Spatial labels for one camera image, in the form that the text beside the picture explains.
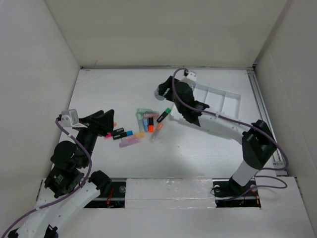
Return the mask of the blue patterned tape roll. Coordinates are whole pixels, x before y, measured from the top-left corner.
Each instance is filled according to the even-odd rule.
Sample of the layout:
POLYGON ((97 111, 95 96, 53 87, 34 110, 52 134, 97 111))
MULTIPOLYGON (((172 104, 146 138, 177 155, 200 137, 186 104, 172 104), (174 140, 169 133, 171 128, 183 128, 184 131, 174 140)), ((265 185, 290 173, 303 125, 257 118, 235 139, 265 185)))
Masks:
POLYGON ((155 95, 155 98, 156 98, 157 100, 159 100, 159 101, 165 100, 165 97, 162 96, 162 95, 160 95, 160 94, 159 94, 159 91, 157 91, 157 90, 154 92, 154 95, 155 95))

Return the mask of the green cap black highlighter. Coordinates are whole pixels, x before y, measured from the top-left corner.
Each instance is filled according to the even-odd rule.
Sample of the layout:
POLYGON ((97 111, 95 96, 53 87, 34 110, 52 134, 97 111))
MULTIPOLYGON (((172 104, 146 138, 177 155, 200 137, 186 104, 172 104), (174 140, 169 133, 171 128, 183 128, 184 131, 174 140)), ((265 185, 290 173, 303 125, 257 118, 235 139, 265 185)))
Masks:
POLYGON ((171 112, 171 108, 166 108, 165 111, 158 117, 157 123, 161 123, 171 112))

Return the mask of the green eraser case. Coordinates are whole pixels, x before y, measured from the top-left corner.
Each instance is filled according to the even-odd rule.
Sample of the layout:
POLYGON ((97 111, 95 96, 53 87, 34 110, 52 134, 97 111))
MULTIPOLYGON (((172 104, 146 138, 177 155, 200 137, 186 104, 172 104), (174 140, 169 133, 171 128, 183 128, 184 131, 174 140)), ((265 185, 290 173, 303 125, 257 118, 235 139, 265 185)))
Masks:
POLYGON ((142 109, 142 108, 137 109, 137 113, 139 113, 139 114, 146 114, 146 113, 152 113, 152 112, 153 112, 153 110, 151 110, 151 109, 142 109))

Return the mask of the purple translucent marker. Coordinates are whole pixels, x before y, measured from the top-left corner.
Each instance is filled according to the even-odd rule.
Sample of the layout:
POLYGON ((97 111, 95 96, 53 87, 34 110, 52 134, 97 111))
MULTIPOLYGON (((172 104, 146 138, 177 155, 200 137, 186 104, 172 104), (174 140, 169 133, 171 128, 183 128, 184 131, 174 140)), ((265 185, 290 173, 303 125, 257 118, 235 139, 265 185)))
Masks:
POLYGON ((133 144, 137 144, 141 142, 141 139, 140 138, 132 138, 132 139, 129 139, 129 140, 125 140, 125 141, 121 141, 119 143, 119 147, 120 148, 123 148, 123 147, 126 147, 126 146, 130 146, 130 145, 133 145, 133 144))

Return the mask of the pink eraser case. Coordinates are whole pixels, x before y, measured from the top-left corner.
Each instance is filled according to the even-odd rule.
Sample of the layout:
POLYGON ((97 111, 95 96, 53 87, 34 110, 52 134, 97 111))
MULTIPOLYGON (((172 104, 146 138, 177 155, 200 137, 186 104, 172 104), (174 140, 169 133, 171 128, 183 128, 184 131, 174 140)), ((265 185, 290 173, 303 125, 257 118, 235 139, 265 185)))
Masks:
POLYGON ((159 113, 145 113, 143 114, 144 118, 157 118, 159 116, 159 113))

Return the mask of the green cap clear marker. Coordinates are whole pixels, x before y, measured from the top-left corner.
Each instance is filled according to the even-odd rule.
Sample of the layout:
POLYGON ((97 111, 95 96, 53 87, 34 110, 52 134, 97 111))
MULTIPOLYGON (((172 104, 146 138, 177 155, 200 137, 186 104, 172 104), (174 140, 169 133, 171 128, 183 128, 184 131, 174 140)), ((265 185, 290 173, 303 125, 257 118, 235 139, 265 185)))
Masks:
POLYGON ((144 132, 143 115, 141 113, 137 113, 137 121, 140 132, 144 132))

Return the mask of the yellow cap translucent marker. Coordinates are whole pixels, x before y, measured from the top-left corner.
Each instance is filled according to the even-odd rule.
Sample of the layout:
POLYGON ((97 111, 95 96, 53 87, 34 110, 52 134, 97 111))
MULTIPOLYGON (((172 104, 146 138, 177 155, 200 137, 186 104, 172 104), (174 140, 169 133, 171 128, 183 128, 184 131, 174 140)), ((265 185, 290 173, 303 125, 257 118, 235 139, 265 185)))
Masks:
POLYGON ((130 139, 133 139, 133 138, 141 138, 141 137, 144 137, 144 136, 145 136, 145 133, 144 133, 144 132, 139 132, 139 133, 136 133, 136 134, 127 136, 127 137, 125 137, 124 139, 130 140, 130 139))

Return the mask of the orange cap black highlighter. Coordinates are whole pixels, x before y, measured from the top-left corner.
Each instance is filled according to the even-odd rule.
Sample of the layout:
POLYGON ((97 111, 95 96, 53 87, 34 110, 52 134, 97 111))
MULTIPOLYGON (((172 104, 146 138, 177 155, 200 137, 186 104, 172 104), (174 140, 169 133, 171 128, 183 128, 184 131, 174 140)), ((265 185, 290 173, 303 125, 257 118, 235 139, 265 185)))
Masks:
POLYGON ((148 132, 154 132, 154 118, 148 118, 148 132))

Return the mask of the blue cap clear marker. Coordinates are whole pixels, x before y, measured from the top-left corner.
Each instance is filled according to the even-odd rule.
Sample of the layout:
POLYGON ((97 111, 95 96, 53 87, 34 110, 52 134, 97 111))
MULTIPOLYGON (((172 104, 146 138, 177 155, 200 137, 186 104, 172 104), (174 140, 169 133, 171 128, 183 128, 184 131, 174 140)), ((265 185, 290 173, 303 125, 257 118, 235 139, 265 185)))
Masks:
POLYGON ((148 132, 148 119, 143 118, 143 126, 144 126, 144 131, 148 132))

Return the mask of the orange cap clear marker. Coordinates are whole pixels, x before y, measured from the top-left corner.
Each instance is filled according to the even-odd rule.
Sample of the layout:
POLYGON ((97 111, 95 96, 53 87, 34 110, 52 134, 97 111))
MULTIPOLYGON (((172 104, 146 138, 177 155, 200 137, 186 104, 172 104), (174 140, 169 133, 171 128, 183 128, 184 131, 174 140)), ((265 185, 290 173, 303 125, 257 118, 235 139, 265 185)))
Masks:
POLYGON ((149 139, 150 142, 153 142, 153 141, 155 140, 155 138, 156 138, 157 135, 159 134, 159 132, 160 132, 162 126, 163 126, 163 123, 162 123, 162 122, 160 122, 160 123, 157 125, 157 127, 155 128, 154 132, 152 133, 152 135, 151 135, 151 137, 150 137, 150 139, 149 139))

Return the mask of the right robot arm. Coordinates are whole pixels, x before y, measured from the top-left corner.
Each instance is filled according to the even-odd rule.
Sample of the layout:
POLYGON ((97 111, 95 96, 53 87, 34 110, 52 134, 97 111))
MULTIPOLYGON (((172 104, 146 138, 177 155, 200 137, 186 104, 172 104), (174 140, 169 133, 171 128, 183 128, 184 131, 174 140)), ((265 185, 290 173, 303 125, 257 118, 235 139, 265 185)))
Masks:
POLYGON ((251 179, 263 169, 276 151, 272 133, 263 120, 250 127, 237 124, 241 96, 196 83, 187 75, 182 80, 169 77, 155 91, 159 100, 174 103, 174 120, 192 124, 200 130, 230 138, 242 146, 242 162, 236 172, 223 185, 214 184, 217 197, 235 197, 251 187, 251 179))

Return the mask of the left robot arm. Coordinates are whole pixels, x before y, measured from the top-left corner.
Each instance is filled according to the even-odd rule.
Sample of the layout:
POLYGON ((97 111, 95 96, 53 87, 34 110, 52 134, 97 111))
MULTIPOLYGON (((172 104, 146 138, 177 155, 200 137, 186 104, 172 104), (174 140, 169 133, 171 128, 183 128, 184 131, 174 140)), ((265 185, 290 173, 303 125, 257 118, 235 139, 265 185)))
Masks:
POLYGON ((113 118, 114 110, 100 110, 84 118, 75 109, 61 112, 55 123, 70 140, 56 145, 53 168, 35 208, 18 218, 4 238, 57 238, 87 204, 109 194, 111 178, 102 171, 91 171, 91 155, 97 138, 113 131, 113 118), (21 220, 24 223, 15 229, 21 220))

